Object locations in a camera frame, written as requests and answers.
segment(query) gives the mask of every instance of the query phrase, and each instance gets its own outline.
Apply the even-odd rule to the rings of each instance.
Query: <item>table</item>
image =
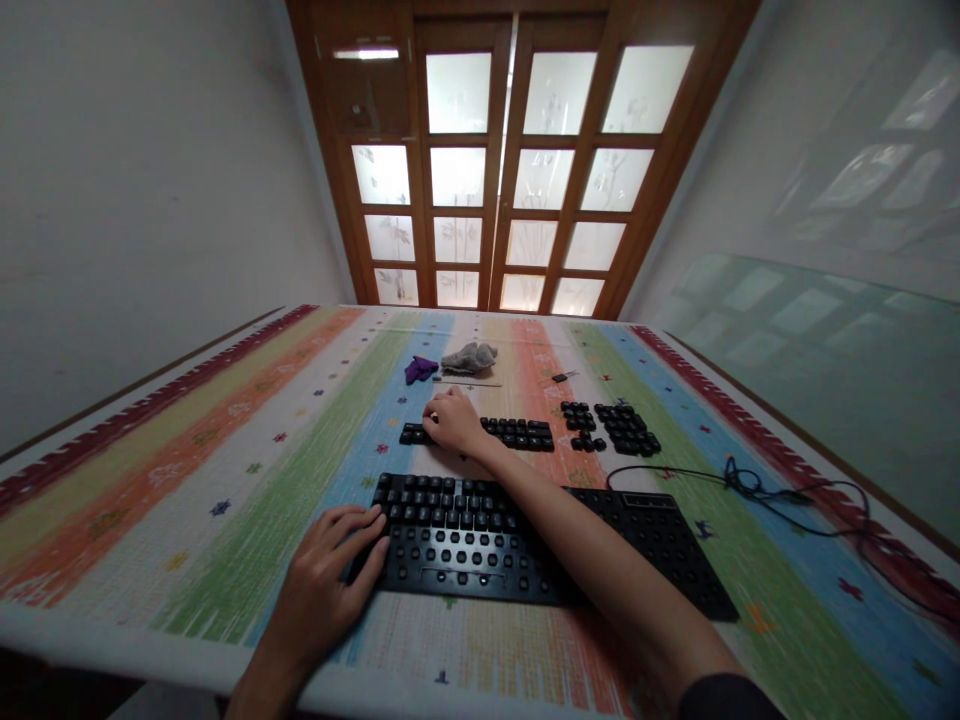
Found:
[[[464,385],[481,415],[549,420],[557,451],[525,453],[564,485],[603,487],[636,460],[575,452],[563,400],[632,404],[658,463],[717,472],[728,455],[768,487],[842,479],[668,336],[617,323],[302,306],[279,313],[0,467],[0,642],[51,661],[228,693],[286,563],[328,507],[368,504],[381,472],[485,477],[398,443],[438,390],[406,386],[412,356],[499,348],[502,387]],[[550,376],[576,371],[554,384]],[[940,717],[957,707],[956,628],[906,609],[852,544],[791,530],[756,505],[671,472],[617,489],[674,495],[742,620],[718,624],[788,715]],[[815,527],[857,517],[843,492],[791,508]],[[883,508],[878,532],[953,566]],[[950,596],[896,553],[888,574],[928,604]],[[649,716],[646,673],[591,610],[380,593],[301,706],[363,717]]]

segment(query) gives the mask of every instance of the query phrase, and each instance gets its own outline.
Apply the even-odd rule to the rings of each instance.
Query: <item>left hand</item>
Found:
[[[296,700],[317,665],[360,617],[390,539],[380,538],[352,585],[340,577],[376,540],[385,522],[379,505],[369,510],[347,505],[327,510],[307,530],[290,561],[270,622],[234,691],[228,718],[246,716],[254,707],[270,716],[279,710],[277,704]],[[270,711],[264,705],[270,705]]]

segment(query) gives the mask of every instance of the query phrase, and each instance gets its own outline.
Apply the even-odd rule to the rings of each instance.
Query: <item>green stripe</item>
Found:
[[[309,434],[271,467],[177,584],[152,629],[227,643],[243,639],[421,319],[400,313],[377,333]]]
[[[597,383],[609,401],[624,398],[656,432],[663,446],[657,465],[717,472],[599,328],[566,325],[590,372],[610,376],[610,381]],[[589,362],[591,357],[598,362]],[[709,519],[717,539],[700,546],[742,616],[740,636],[751,660],[747,669],[787,715],[907,717],[893,691],[857,654],[843,628],[804,585],[743,502],[719,485],[659,478],[657,484],[677,499],[689,522]],[[773,628],[764,634],[752,630],[747,605],[759,607],[763,620]]]

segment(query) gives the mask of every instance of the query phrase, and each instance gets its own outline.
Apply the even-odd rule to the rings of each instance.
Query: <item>crumpled cloth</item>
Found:
[[[484,368],[496,364],[497,349],[486,343],[467,343],[459,352],[444,355],[440,358],[440,366],[444,372],[461,375],[473,375]]]
[[[407,365],[406,369],[403,371],[407,376],[407,385],[413,385],[417,380],[420,382],[425,381],[428,377],[433,375],[437,368],[440,367],[433,360],[427,360],[426,358],[415,357],[413,362]]]

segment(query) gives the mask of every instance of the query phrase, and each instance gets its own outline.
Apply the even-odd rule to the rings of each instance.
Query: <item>gray cloth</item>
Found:
[[[459,352],[440,358],[440,367],[445,373],[474,375],[496,364],[497,349],[486,343],[467,343]]]

